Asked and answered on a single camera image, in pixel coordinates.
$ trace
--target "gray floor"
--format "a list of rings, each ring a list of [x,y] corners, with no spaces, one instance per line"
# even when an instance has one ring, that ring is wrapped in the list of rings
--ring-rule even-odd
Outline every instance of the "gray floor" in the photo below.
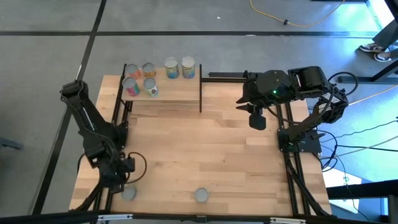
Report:
[[[309,23],[333,9],[336,2],[260,1],[258,9],[292,22]],[[1,1],[0,30],[91,30],[100,0]],[[364,3],[345,3],[324,23],[309,27],[283,26],[254,12],[249,1],[127,1],[108,0],[100,30],[261,30],[377,31]],[[25,215],[37,190],[65,106],[59,100],[63,84],[77,74],[87,37],[0,37],[0,136],[25,145],[21,151],[0,149],[0,217]],[[169,56],[195,57],[203,73],[243,70],[288,70],[320,66],[330,75],[347,71],[372,76],[379,63],[358,45],[370,39],[327,37],[97,37],[84,76],[96,101],[103,75],[120,75],[124,63],[161,66]],[[339,85],[347,90],[352,85]],[[355,101],[389,85],[361,85],[349,96]],[[395,119],[398,88],[350,106],[343,118],[321,128],[335,135],[369,128]],[[398,124],[339,139],[340,144],[371,145],[394,135]],[[71,120],[44,212],[68,209],[82,153],[82,138]],[[393,149],[398,142],[383,147]],[[348,152],[339,148],[338,154]],[[397,155],[365,150],[341,157],[347,172],[371,181],[396,179]]]

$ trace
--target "black metal frame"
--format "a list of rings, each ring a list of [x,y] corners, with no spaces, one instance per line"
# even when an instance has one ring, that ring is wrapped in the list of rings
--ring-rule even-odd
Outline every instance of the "black metal frame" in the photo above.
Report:
[[[327,188],[329,199],[383,198],[398,196],[398,180]]]
[[[381,70],[379,73],[375,74],[372,77],[358,77],[358,82],[363,84],[398,84],[398,78],[389,78],[388,76],[398,72],[398,60],[392,62],[386,68]],[[337,80],[340,83],[355,83],[355,79],[353,77],[338,77]]]

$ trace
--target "shoe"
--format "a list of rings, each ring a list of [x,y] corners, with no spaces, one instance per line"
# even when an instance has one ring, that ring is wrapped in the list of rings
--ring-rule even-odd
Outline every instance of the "shoe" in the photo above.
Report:
[[[381,53],[386,49],[384,47],[378,46],[376,43],[364,44],[358,47],[360,50],[365,52]]]
[[[374,59],[378,62],[388,62],[391,60],[391,53],[390,52],[383,52],[374,54]]]

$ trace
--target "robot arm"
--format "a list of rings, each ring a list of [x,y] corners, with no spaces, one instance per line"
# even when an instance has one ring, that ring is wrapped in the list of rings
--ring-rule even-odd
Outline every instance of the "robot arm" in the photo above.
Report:
[[[83,81],[62,86],[61,100],[72,110],[88,162],[99,169],[100,186],[113,192],[122,191],[128,173],[135,170],[134,158],[125,158],[121,152],[126,143],[127,125],[106,122],[88,98],[88,87]]]
[[[247,80],[243,85],[243,96],[237,103],[248,104],[238,106],[237,109],[251,113],[250,126],[263,130],[266,128],[266,120],[261,116],[263,108],[271,110],[269,107],[272,105],[319,98],[313,113],[305,120],[300,123],[288,121],[294,125],[284,130],[286,141],[297,143],[303,141],[305,134],[319,124],[334,123],[340,119],[348,106],[348,100],[345,91],[332,85],[320,67],[297,68],[288,73],[280,70],[262,74],[245,71],[244,77]]]

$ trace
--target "can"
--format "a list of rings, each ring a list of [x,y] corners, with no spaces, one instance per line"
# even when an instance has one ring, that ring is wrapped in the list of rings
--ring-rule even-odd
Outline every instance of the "can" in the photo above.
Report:
[[[184,78],[193,78],[195,76],[195,60],[191,57],[182,59],[182,76]]]
[[[145,65],[142,66],[142,70],[144,71],[144,76],[146,78],[154,78],[156,76],[156,71],[154,64],[152,63],[146,63]]]
[[[145,91],[152,97],[159,94],[159,89],[154,78],[146,78],[144,80],[144,88]]]
[[[137,96],[139,94],[139,87],[136,79],[133,77],[127,77],[122,82],[123,88],[129,92],[130,96]]]
[[[178,62],[177,59],[173,57],[166,58],[164,62],[164,66],[166,68],[166,74],[169,78],[177,78],[180,75],[178,71]]]
[[[139,72],[137,65],[129,64],[126,66],[125,75],[128,77],[133,77],[135,79],[138,79],[141,76],[141,73]]]

